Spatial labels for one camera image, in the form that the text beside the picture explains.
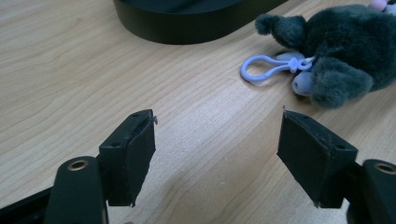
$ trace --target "table surface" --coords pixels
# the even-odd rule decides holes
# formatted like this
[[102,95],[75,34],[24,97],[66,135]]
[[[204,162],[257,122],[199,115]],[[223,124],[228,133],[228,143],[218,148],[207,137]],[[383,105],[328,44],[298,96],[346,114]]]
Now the table surface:
[[[354,2],[368,3],[290,0],[271,13]],[[346,223],[347,202],[317,209],[276,155],[284,106],[358,148],[358,163],[396,162],[396,86],[336,110],[296,97],[288,73],[252,86],[241,63],[283,50],[253,22],[169,46],[125,30],[110,0],[2,0],[0,43],[0,207],[50,187],[63,162],[96,156],[148,108],[157,151],[136,207],[109,207],[111,223]]]

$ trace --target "black object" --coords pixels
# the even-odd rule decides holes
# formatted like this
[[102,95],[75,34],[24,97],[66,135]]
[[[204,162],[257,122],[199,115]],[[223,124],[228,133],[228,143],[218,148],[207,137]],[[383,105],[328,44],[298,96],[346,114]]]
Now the black object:
[[121,23],[150,41],[185,45],[221,38],[286,0],[113,0]]
[[62,164],[52,188],[0,210],[0,223],[108,223],[111,206],[135,204],[155,152],[151,110],[129,116],[99,155]]
[[284,111],[277,155],[316,206],[349,203],[348,223],[396,223],[396,166],[355,162],[358,150],[306,115]]

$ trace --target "plush ear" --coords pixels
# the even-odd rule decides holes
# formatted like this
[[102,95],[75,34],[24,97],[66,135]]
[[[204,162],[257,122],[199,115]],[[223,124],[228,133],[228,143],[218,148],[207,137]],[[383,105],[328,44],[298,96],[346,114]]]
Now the plush ear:
[[369,92],[372,77],[338,59],[319,58],[313,68],[311,101],[325,108],[338,108]]
[[289,49],[301,49],[305,40],[306,21],[302,16],[280,17],[261,14],[256,19],[260,35],[272,34],[274,39]]

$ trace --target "gray stuffed animal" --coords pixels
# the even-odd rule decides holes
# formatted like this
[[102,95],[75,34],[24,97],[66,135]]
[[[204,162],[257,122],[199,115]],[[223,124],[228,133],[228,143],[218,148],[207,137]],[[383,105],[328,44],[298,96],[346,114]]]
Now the gray stuffed animal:
[[324,9],[308,21],[261,14],[256,28],[315,58],[309,75],[315,105],[338,108],[396,79],[396,16],[351,5]]

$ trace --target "screw hole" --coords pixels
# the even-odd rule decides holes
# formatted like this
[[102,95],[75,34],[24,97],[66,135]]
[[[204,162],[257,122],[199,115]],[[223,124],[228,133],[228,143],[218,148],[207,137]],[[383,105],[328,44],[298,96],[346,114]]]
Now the screw hole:
[[88,161],[74,161],[67,166],[67,169],[69,171],[79,171],[87,167],[88,164]]
[[121,142],[113,142],[111,143],[112,147],[120,147],[121,146]]
[[377,163],[375,165],[375,169],[388,175],[396,175],[396,169],[393,166],[387,165],[385,163]]
[[337,145],[336,147],[339,148],[339,149],[343,149],[343,150],[344,150],[344,149],[347,149],[347,148],[346,148],[345,146],[343,146],[343,145]]

